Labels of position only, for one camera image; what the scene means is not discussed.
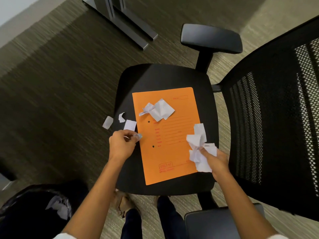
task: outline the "person's right arm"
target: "person's right arm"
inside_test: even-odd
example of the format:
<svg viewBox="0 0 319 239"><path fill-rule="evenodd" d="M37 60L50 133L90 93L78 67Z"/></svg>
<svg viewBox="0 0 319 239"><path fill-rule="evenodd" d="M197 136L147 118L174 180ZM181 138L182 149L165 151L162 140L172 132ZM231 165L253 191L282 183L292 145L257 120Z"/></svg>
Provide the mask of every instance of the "person's right arm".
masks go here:
<svg viewBox="0 0 319 239"><path fill-rule="evenodd" d="M267 239L278 234L272 225L257 211L229 172L227 154L217 150L217 157L215 157L208 153L205 148L200 148L200 152L207 158L213 171L213 177L223 191L240 237L242 239Z"/></svg>

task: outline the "person's left arm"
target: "person's left arm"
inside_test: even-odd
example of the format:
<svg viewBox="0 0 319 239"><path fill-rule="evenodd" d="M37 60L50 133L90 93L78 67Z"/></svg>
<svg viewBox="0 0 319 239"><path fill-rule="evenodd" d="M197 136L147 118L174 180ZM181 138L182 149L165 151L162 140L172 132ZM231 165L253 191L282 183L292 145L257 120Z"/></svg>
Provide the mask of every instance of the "person's left arm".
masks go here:
<svg viewBox="0 0 319 239"><path fill-rule="evenodd" d="M134 134L136 132L120 130L114 132L110 137L108 163L62 233L67 233L77 239L100 238L118 175L137 142L136 137L133 137ZM130 141L126 142L124 136L132 137Z"/></svg>

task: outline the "forearm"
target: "forearm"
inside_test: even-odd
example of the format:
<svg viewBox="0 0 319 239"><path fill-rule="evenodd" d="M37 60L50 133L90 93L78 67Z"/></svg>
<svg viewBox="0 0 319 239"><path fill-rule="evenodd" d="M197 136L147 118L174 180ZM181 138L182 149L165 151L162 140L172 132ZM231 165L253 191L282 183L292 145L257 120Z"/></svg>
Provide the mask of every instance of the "forearm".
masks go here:
<svg viewBox="0 0 319 239"><path fill-rule="evenodd" d="M224 193L241 238L266 239L278 234L271 224L256 210L248 196L230 173L220 177L218 183Z"/></svg>
<svg viewBox="0 0 319 239"><path fill-rule="evenodd" d="M122 164L106 164L95 185L63 230L77 239L98 239L105 223Z"/></svg>

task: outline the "person's left hand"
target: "person's left hand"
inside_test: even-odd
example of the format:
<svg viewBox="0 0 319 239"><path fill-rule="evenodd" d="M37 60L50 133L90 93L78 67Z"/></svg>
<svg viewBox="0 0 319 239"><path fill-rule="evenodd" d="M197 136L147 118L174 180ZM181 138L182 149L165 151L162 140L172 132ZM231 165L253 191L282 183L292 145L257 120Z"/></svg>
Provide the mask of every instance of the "person's left hand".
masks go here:
<svg viewBox="0 0 319 239"><path fill-rule="evenodd" d="M136 134L136 132L131 130L119 130L110 136L108 140L110 143L109 161L115 160L124 164L125 160L133 153L135 143L138 141L138 139L133 136L134 134ZM130 137L131 139L127 142L124 136Z"/></svg>

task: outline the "orange folder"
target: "orange folder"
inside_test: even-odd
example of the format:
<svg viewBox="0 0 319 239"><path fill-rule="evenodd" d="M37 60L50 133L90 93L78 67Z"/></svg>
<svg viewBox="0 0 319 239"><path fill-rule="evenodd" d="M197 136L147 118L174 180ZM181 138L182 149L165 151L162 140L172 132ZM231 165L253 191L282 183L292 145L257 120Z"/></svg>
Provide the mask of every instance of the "orange folder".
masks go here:
<svg viewBox="0 0 319 239"><path fill-rule="evenodd" d="M146 185L197 172L189 160L187 134L200 123L193 88L132 93ZM139 116L149 102L164 99L175 112L156 122L150 114Z"/></svg>

